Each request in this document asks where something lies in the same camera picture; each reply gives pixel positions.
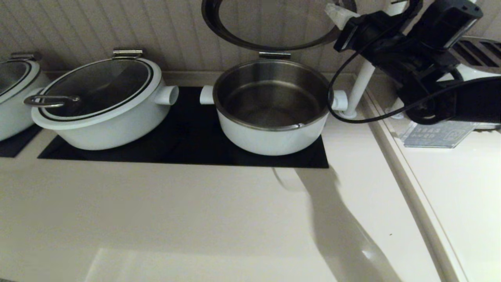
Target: black cable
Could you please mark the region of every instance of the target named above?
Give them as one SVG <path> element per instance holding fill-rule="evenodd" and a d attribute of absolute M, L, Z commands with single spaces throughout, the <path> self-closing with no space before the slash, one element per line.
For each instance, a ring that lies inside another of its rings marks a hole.
<path fill-rule="evenodd" d="M 384 114 L 384 115 L 381 115 L 381 116 L 378 116 L 378 117 L 373 117 L 373 118 L 368 118 L 368 119 L 361 119 L 361 120 L 352 120 L 352 119 L 345 119 L 345 118 L 342 118 L 342 117 L 339 117 L 341 121 L 346 121 L 348 123 L 355 123 L 355 124 L 361 124 L 361 123 L 368 123 L 368 122 L 374 122 L 374 121 L 379 121 L 379 120 L 382 120 L 382 119 L 385 119 L 385 118 L 389 118 L 393 115 L 396 115 L 396 114 L 399 114 L 403 111 L 407 111 L 407 110 L 410 110 L 418 105 L 420 105 L 421 103 L 423 102 L 426 102 L 430 99 L 433 99 L 439 95 L 442 95 L 446 92 L 449 92 L 449 91 L 452 91 L 454 89 L 457 89 L 457 88 L 461 88 L 461 87 L 464 87 L 464 86 L 468 86 L 470 84 L 474 84 L 474 83 L 482 83 L 482 82 L 488 82 L 488 81 L 491 81 L 494 77 L 486 77 L 486 78 L 479 78 L 479 79 L 474 79 L 474 80 L 469 80 L 469 81 L 466 81 L 466 82 L 462 82 L 462 83 L 459 83 L 459 84 L 456 84 L 456 85 L 453 85 L 453 86 L 450 86 L 450 87 L 447 87 L 445 89 L 442 89 L 442 90 L 439 90 L 437 92 L 434 92 L 433 94 L 430 94 L 429 92 L 427 92 L 429 94 L 428 97 L 426 98 L 423 98 L 415 103 L 412 103 L 408 106 L 405 106 L 403 108 L 400 108 L 398 110 L 395 110 L 393 112 L 390 112 L 390 113 L 387 113 L 387 114 Z"/>
<path fill-rule="evenodd" d="M 379 34 L 378 36 L 376 36 L 375 38 L 373 38 L 372 40 L 370 40 L 364 47 L 362 47 L 358 51 L 356 51 L 350 58 L 348 58 L 348 60 L 346 60 L 346 62 L 343 63 L 343 65 L 337 70 L 336 74 L 334 74 L 334 76 L 331 79 L 331 82 L 329 83 L 329 93 L 328 93 L 328 102 L 329 102 L 329 105 L 332 105 L 332 102 L 334 101 L 334 90 L 332 89 L 332 87 L 334 86 L 334 83 L 336 82 L 336 79 L 339 77 L 339 75 L 341 74 L 341 72 L 346 68 L 346 66 L 348 66 L 358 55 L 360 55 L 367 48 L 369 48 L 370 46 L 372 46 L 372 44 L 374 44 L 376 41 L 378 41 L 379 39 L 381 39 L 382 37 L 384 37 L 388 33 L 392 32 L 394 29 L 399 28 L 407 20 L 409 20 L 412 17 L 412 15 L 414 14 L 416 8 L 419 6 L 420 1 L 421 0 L 410 0 L 409 8 L 407 8 L 405 10 L 405 12 L 403 12 L 401 14 L 401 20 L 399 20 L 396 24 L 394 24 L 393 26 L 391 26 L 390 28 L 388 28 L 387 30 L 383 31 L 381 34 Z M 417 81 L 417 82 L 429 94 L 429 92 L 426 89 L 426 87 L 424 87 L 424 85 L 420 81 Z M 411 108 L 413 108 L 413 107 L 416 107 L 416 106 L 420 105 L 422 102 L 423 101 L 421 100 L 421 101 L 419 101 L 419 103 L 414 103 L 416 105 L 412 104 L 410 106 L 412 106 Z M 379 117 L 374 117 L 374 118 L 369 118 L 369 119 L 362 119 L 362 120 L 352 120 L 352 119 L 346 119 L 346 118 L 340 117 L 329 106 L 327 108 L 331 112 L 332 116 L 334 116 L 338 120 L 343 121 L 343 122 L 347 122 L 347 123 L 357 123 L 357 124 L 368 123 L 368 122 L 382 120 L 382 119 L 391 117 L 393 115 L 396 115 L 398 113 L 401 113 L 401 112 L 403 112 L 405 110 L 410 109 L 410 108 L 404 107 L 404 108 L 398 109 L 396 111 L 393 111 L 391 113 L 388 113 L 388 114 L 385 114 L 385 115 L 382 115 L 382 116 L 379 116 Z"/>
<path fill-rule="evenodd" d="M 452 77 L 455 80 L 464 81 L 463 76 L 461 75 L 461 73 L 457 69 L 454 69 L 453 71 L 451 71 L 450 74 L 452 75 Z"/>

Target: pot handle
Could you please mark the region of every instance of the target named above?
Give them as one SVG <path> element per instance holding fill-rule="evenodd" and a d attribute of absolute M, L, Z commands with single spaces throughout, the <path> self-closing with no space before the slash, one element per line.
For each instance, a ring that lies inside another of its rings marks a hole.
<path fill-rule="evenodd" d="M 155 104 L 159 105 L 174 105 L 179 97 L 179 87 L 165 86 L 155 97 Z"/>
<path fill-rule="evenodd" d="M 343 90 L 334 90 L 334 100 L 331 108 L 336 111 L 345 111 L 348 109 L 348 96 Z"/>
<path fill-rule="evenodd" d="M 214 105 L 214 99 L 212 93 L 214 91 L 214 86 L 206 85 L 202 88 L 200 93 L 200 104 L 202 105 Z"/>
<path fill-rule="evenodd" d="M 33 89 L 29 94 L 28 97 L 24 100 L 24 104 L 32 107 L 37 107 L 37 108 L 59 108 L 65 105 L 64 102 L 57 101 L 57 102 L 37 102 L 38 99 L 43 99 L 43 100 L 50 100 L 50 99 L 67 99 L 73 102 L 78 102 L 80 101 L 80 97 L 78 96 L 47 96 L 47 95 L 38 95 L 42 90 L 44 90 L 44 87 L 41 88 L 36 88 Z"/>

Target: open lid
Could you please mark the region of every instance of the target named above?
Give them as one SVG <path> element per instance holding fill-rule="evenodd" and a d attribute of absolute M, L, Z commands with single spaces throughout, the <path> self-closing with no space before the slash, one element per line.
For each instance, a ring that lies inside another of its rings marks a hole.
<path fill-rule="evenodd" d="M 247 49 L 306 49 L 335 41 L 340 31 L 329 3 L 356 12 L 354 0 L 203 0 L 202 15 L 218 36 Z"/>

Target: white pole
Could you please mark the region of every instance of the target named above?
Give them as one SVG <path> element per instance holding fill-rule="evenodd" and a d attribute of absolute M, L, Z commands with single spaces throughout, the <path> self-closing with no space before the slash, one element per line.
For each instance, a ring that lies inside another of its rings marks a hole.
<path fill-rule="evenodd" d="M 391 113 L 393 111 L 396 111 L 398 109 L 403 108 L 404 106 L 405 106 L 404 102 L 402 102 L 402 100 L 400 98 L 397 98 L 395 100 L 395 102 L 393 103 L 393 105 L 390 108 L 387 108 L 384 112 L 385 113 Z M 404 113 L 401 112 L 401 113 L 398 113 L 398 114 L 393 115 L 391 117 L 394 118 L 394 119 L 403 119 L 404 118 Z"/>
<path fill-rule="evenodd" d="M 385 13 L 390 16 L 401 14 L 405 10 L 406 5 L 407 1 L 392 4 L 390 0 L 386 5 Z M 353 85 L 353 89 L 351 90 L 350 97 L 348 98 L 348 109 L 339 112 L 340 116 L 344 118 L 356 118 L 356 108 L 375 70 L 376 68 L 369 61 L 364 61 L 357 80 L 355 81 L 355 85 Z"/>

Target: backsplash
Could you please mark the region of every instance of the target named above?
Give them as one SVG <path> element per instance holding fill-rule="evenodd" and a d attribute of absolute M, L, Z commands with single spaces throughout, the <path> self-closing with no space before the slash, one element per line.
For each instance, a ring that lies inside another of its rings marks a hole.
<path fill-rule="evenodd" d="M 295 1 L 304 2 L 304 9 L 309 9 L 328 0 Z M 7 59 L 15 51 L 39 50 L 44 56 L 45 70 L 71 70 L 109 58 L 115 47 L 143 47 L 147 58 L 163 70 L 221 71 L 258 57 L 257 52 L 216 36 L 202 18 L 201 2 L 0 0 L 0 59 Z M 431 2 L 425 0 L 425 6 Z M 361 14 L 381 10 L 385 5 L 384 0 L 356 0 L 356 3 Z M 496 28 L 501 25 L 501 2 L 477 3 L 485 16 L 469 34 L 501 40 L 501 31 Z M 233 5 L 235 13 L 245 13 L 237 4 Z M 350 54 L 338 54 L 332 44 L 327 44 L 294 52 L 292 59 L 328 72 L 336 70 Z M 347 71 L 356 71 L 357 65 Z"/>

